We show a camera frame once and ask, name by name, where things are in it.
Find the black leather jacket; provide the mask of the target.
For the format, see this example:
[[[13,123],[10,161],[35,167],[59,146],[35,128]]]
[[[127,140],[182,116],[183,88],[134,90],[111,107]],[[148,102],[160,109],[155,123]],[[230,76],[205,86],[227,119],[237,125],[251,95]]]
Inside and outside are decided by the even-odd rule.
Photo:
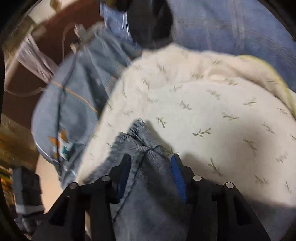
[[[173,16],[167,1],[115,1],[126,12],[129,32],[135,43],[145,49],[159,49],[171,42]]]

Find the brown wooden headboard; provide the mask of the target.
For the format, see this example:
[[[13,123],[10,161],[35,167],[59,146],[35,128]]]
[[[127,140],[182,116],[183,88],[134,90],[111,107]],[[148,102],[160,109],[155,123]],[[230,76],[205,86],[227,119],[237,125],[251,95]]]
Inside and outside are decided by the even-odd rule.
[[[34,29],[31,35],[49,64],[46,68],[49,78],[38,77],[18,59],[13,59],[5,76],[3,114],[30,129],[42,88],[53,78],[63,57],[71,52],[70,44],[78,40],[75,26],[81,24],[88,29],[100,21],[98,1],[74,1]]]

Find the cream leaf-print blanket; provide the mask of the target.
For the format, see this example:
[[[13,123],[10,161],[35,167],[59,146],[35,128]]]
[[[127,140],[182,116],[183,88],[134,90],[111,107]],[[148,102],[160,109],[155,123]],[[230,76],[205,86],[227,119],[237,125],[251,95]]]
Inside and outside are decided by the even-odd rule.
[[[171,44],[145,51],[118,80],[77,181],[103,163],[140,118],[166,154],[230,181],[257,201],[295,207],[295,93],[265,61]]]

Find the blue plaid duvet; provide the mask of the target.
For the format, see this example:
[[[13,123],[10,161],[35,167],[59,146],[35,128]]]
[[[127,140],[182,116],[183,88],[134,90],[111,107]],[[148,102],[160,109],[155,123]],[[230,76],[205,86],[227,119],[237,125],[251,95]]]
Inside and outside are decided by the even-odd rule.
[[[259,1],[169,1],[176,43],[194,50],[252,55],[295,90],[295,41]]]

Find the grey denim pants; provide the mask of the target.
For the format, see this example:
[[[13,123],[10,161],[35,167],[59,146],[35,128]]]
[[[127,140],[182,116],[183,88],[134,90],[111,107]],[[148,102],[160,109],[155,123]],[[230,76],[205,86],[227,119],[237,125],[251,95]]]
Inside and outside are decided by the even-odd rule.
[[[127,133],[120,133],[106,160],[86,179],[93,183],[131,157],[125,192],[110,207],[117,240],[187,240],[191,205],[180,198],[171,170],[171,157],[145,123],[137,119]],[[295,209],[247,199],[269,240],[295,240]]]

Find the white power strip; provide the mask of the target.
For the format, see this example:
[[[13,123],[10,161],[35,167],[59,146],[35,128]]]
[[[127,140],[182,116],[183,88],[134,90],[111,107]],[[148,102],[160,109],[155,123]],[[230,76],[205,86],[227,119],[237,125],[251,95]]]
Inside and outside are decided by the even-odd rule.
[[[103,22],[97,22],[88,29],[85,29],[82,24],[75,24],[74,26],[74,33],[77,36],[78,40],[70,44],[70,49],[75,54],[82,46],[89,43],[100,30],[104,29]]]

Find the grey cloth on headboard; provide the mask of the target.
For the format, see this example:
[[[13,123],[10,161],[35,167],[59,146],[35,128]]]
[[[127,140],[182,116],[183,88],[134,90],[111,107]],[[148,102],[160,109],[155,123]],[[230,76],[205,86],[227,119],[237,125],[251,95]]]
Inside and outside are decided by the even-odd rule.
[[[31,34],[26,35],[21,42],[10,65],[6,68],[6,73],[15,69],[17,62],[46,84],[52,80],[59,68],[51,58],[39,49]]]

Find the blue star-print bedsheet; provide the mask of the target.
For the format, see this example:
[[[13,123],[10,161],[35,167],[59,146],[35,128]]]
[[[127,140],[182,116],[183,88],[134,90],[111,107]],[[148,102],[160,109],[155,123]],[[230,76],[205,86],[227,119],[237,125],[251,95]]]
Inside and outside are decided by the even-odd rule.
[[[93,39],[59,66],[39,99],[31,131],[62,188],[75,181],[82,154],[124,68],[142,53],[133,43],[127,15],[100,4],[104,19]]]

